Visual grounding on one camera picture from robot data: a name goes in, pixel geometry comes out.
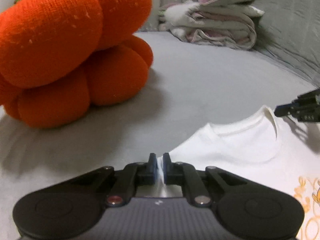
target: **gray cushion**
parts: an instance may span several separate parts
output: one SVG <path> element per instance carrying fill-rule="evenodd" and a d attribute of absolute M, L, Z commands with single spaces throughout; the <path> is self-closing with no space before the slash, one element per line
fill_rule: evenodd
<path fill-rule="evenodd" d="M 320 0 L 256 0 L 266 13 L 254 49 L 320 85 Z"/>

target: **gray bed sheet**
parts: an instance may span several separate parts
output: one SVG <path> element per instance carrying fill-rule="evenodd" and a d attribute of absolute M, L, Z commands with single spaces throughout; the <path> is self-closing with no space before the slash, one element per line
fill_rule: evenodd
<path fill-rule="evenodd" d="M 1 111 L 1 240 L 18 237 L 12 208 L 30 191 L 103 165 L 122 169 L 150 152 L 160 156 L 207 122 L 239 121 L 262 105 L 274 108 L 314 89 L 255 51 L 183 43 L 170 33 L 138 36 L 155 59 L 135 98 L 51 130 L 29 128 Z"/>
<path fill-rule="evenodd" d="M 256 23 L 262 54 L 320 86 L 320 0 L 256 0 L 266 13 Z"/>

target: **screw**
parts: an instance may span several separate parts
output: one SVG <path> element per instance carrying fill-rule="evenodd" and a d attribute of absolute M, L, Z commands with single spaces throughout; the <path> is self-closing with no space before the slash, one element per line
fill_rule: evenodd
<path fill-rule="evenodd" d="M 211 201 L 211 198 L 206 196 L 198 196 L 195 197 L 195 202 L 199 205 L 205 205 L 208 204 Z"/>
<path fill-rule="evenodd" d="M 107 198 L 107 202 L 110 205 L 119 205 L 123 203 L 123 199 L 120 196 L 110 196 Z"/>

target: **white blanket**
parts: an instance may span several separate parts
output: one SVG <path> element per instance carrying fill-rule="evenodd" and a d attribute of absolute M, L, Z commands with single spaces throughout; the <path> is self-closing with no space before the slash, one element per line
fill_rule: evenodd
<path fill-rule="evenodd" d="M 257 34 L 250 17 L 263 11 L 252 6 L 202 6 L 187 2 L 169 7 L 164 16 L 166 27 L 184 42 L 251 49 Z"/>

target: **orange plush pumpkin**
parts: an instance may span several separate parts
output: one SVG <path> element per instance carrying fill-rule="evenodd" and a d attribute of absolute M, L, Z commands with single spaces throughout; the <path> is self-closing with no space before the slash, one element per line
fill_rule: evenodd
<path fill-rule="evenodd" d="M 132 34 L 150 10 L 151 0 L 19 0 L 0 14 L 0 104 L 51 128 L 133 97 L 153 54 Z"/>

